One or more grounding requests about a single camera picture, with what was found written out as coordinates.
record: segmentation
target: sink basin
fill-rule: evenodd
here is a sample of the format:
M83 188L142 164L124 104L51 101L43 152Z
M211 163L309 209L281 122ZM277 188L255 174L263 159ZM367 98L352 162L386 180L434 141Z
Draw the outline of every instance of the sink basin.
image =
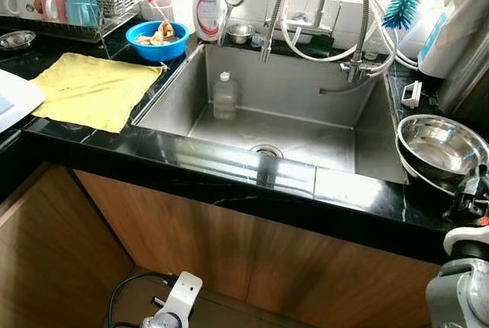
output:
M201 45L133 124L319 167L397 183L406 175L395 149L386 78L343 95L337 63ZM222 71L238 83L238 111L215 119L212 85Z

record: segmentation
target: pink mug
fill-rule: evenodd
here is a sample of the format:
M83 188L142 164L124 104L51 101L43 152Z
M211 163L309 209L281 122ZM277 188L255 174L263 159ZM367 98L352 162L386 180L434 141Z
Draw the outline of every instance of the pink mug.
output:
M66 0L42 0L43 1L43 18L49 22L59 22L67 24L66 18Z

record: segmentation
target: cabinet door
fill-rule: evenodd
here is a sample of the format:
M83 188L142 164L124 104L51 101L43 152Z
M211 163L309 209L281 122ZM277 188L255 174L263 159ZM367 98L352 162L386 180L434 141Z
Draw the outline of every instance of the cabinet door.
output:
M248 303L324 328L430 326L424 291L439 266L264 223Z
M132 262L61 167L0 216L0 326L101 326Z
M137 265L189 271L209 290L246 298L259 219L82 171L76 175Z

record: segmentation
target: teal cup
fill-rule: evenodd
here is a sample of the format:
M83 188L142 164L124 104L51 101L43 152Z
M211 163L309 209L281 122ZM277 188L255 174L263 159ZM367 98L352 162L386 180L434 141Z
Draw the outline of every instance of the teal cup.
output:
M102 14L97 0L66 0L68 24L75 26L99 26Z

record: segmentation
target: dish drying rack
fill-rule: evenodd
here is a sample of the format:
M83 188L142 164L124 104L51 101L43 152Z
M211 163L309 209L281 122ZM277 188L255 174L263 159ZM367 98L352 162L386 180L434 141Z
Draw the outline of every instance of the dish drying rack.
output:
M97 43L115 29L131 20L138 13L134 7L139 1L98 0L100 11L103 15L102 23L99 26L75 26L42 20L0 16L0 28L8 30L32 30L38 34Z

